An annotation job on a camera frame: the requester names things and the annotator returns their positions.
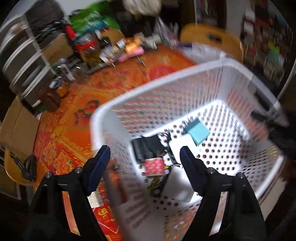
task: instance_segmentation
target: small box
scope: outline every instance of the small box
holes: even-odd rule
[[[145,173],[146,173],[146,176],[164,176],[165,162],[163,158],[157,157],[152,159],[146,159]]]
[[[199,119],[195,119],[193,122],[189,123],[184,127],[184,131],[192,137],[197,146],[210,134],[209,130],[199,121]]]

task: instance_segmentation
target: plastic container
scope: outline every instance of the plastic container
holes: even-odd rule
[[[181,240],[200,204],[167,196],[151,197],[151,180],[136,163],[131,140],[169,130],[179,138],[188,119],[199,120],[210,136],[197,146],[207,167],[220,173],[243,172],[259,199],[284,164],[280,150],[267,139],[263,123],[250,117],[252,110],[266,111],[254,92],[271,106],[269,114],[281,106],[269,89],[247,68],[233,59],[193,66],[133,89],[98,108],[91,117],[91,144],[94,153],[106,144],[117,163],[128,201],[118,203],[118,191],[105,175],[108,198],[127,240]],[[164,145],[165,137],[160,137]],[[171,165],[164,156],[166,165]],[[211,233],[221,225],[226,194],[221,195]]]

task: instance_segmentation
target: clutter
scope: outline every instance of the clutter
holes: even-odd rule
[[[199,119],[195,119],[188,123],[188,125],[184,127],[184,132],[190,134],[197,146],[210,134],[209,130],[199,121]]]
[[[34,36],[38,36],[47,25],[64,17],[62,9],[54,0],[37,1],[25,15]]]
[[[154,26],[154,33],[158,34],[161,38],[161,42],[170,46],[171,48],[175,48],[179,45],[179,40],[177,38],[176,33],[173,30],[170,30],[160,17],[157,17],[156,23]]]
[[[144,49],[142,47],[138,47],[138,48],[134,49],[132,52],[129,52],[129,53],[126,53],[126,54],[120,56],[118,59],[118,62],[123,62],[129,58],[139,56],[142,54],[144,54]]]
[[[72,74],[77,84],[84,84],[89,80],[89,74],[87,73],[87,67],[85,63],[75,63],[72,68]]]
[[[8,109],[0,130],[0,143],[21,161],[32,152],[39,120],[21,103],[17,96]]]
[[[59,59],[67,59],[74,54],[73,49],[68,43],[66,34],[59,34],[50,44],[43,50],[43,55],[50,65],[58,62]]]
[[[182,202],[190,202],[194,191],[182,168],[172,167],[162,195]]]
[[[100,38],[108,38],[111,42],[111,44],[116,44],[119,40],[124,38],[124,35],[122,32],[120,32],[119,29],[108,29],[108,30],[102,30],[100,33]]]
[[[165,176],[157,176],[152,181],[151,184],[147,187],[150,196],[159,197],[162,194],[168,176],[173,166],[165,166]]]
[[[286,54],[292,44],[292,31],[272,3],[256,4],[246,10],[242,20],[241,40],[246,49],[244,63],[268,88],[279,87],[287,66]]]
[[[145,160],[145,173],[146,176],[164,176],[165,163],[163,158],[157,157]]]
[[[137,59],[138,59],[139,64],[142,64],[142,65],[144,65],[146,67],[145,63],[139,58],[139,56],[137,56]]]
[[[228,55],[220,49],[196,42],[188,45],[181,45],[180,51],[183,55],[196,63],[204,63],[227,57],[233,58],[233,56]]]
[[[105,27],[120,29],[119,25],[110,17],[112,10],[108,1],[92,3],[88,8],[76,10],[69,16],[73,30],[78,34],[89,31],[103,30]]]

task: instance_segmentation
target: wooden chair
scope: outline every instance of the wooden chair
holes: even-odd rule
[[[32,184],[29,180],[22,178],[22,172],[10,156],[10,151],[8,149],[5,149],[4,153],[4,168],[9,178],[14,182],[23,186]]]
[[[185,25],[180,34],[181,44],[197,42],[221,49],[227,54],[243,62],[244,50],[238,37],[229,32],[206,24],[189,23]]]

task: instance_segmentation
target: patterned rug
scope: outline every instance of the patterned rug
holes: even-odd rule
[[[83,166],[93,156],[89,134],[89,120],[93,111],[101,104],[169,73],[195,65],[180,53],[160,46],[140,57],[146,67],[137,63],[137,58],[129,59],[116,67],[105,68],[90,76],[83,85],[73,83],[60,108],[53,113],[44,112],[34,146],[37,157],[38,187],[44,174],[51,171],[65,174]],[[112,215],[109,201],[105,196],[104,183],[99,190],[103,206],[93,212],[103,232],[112,241],[121,240],[118,225]],[[79,233],[67,193],[63,193],[64,204],[70,229]]]

